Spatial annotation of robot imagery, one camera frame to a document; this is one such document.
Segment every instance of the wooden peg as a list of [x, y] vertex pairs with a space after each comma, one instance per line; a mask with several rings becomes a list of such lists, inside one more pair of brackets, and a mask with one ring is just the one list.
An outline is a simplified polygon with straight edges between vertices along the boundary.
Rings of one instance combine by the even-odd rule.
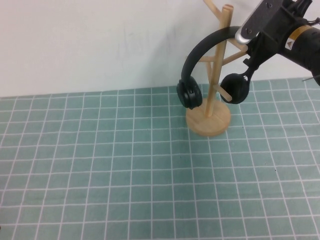
[[[233, 10], [234, 8], [231, 5], [226, 4], [223, 6], [222, 12], [221, 12], [220, 25], [219, 25], [220, 29], [230, 26]], [[217, 94], [217, 91], [214, 89], [214, 85], [219, 84], [226, 47], [227, 47], [227, 41], [222, 41], [216, 46], [213, 71], [211, 71], [210, 82], [209, 82], [207, 105], [205, 108], [206, 117], [212, 116], [214, 111], [214, 103], [215, 103], [215, 98]]]
[[[239, 58], [242, 58], [244, 55], [247, 53], [244, 51], [237, 52], [231, 56], [228, 56], [227, 58], [223, 59], [222, 65], [229, 64]], [[215, 62], [215, 57], [214, 56], [203, 56], [200, 60], [199, 63], [214, 63]]]
[[[210, 62], [205, 63], [206, 66], [206, 72], [208, 74], [208, 79], [210, 81], [212, 67]], [[219, 84], [213, 85], [214, 90], [216, 90], [222, 97], [224, 97], [227, 101], [231, 101], [232, 97], [229, 93], [226, 92]]]
[[211, 12], [216, 16], [218, 20], [221, 18], [221, 11], [217, 8], [217, 6], [211, 0], [203, 0], [207, 7], [211, 10]]

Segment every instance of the black headphones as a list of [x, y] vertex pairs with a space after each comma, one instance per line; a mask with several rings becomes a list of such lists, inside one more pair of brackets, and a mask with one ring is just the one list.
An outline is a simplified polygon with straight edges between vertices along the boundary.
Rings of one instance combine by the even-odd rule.
[[[199, 107], [203, 102], [199, 85], [191, 76], [198, 61], [217, 44], [235, 38], [239, 28], [239, 26], [230, 26], [215, 31], [199, 42], [190, 52], [183, 65], [181, 79], [176, 86], [180, 102], [185, 108], [194, 109]], [[250, 81], [253, 73], [254, 71], [249, 68], [243, 74], [232, 73], [227, 75], [220, 86], [232, 97], [232, 100], [227, 101], [221, 96], [222, 100], [229, 104], [239, 104], [243, 102], [249, 94]]]

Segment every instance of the round wooden base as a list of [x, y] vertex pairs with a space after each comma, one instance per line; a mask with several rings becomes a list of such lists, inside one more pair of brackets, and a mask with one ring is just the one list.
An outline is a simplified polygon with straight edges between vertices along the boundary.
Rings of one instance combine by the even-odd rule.
[[187, 109], [186, 123], [195, 133], [204, 137], [214, 137], [224, 133], [231, 120], [231, 113], [227, 105], [216, 100], [213, 106], [213, 115], [205, 116], [207, 99], [203, 99], [200, 107]]

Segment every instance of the green grid mat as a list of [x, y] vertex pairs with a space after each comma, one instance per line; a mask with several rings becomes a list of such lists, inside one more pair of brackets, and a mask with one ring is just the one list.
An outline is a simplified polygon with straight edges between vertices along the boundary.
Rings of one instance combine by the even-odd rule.
[[175, 87], [1, 98], [0, 239], [318, 239], [320, 87], [251, 86], [216, 137]]

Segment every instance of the yellow warning sticker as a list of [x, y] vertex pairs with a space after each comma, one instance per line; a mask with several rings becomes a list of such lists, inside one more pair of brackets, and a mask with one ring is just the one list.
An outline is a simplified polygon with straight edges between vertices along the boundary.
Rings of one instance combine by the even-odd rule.
[[286, 43], [285, 43], [285, 48], [292, 50], [295, 41], [298, 39], [298, 37], [304, 33], [306, 30], [311, 29], [312, 27], [309, 25], [304, 25], [301, 27], [298, 27], [296, 30], [294, 30], [291, 35], [289, 36], [289, 38], [287, 39]]

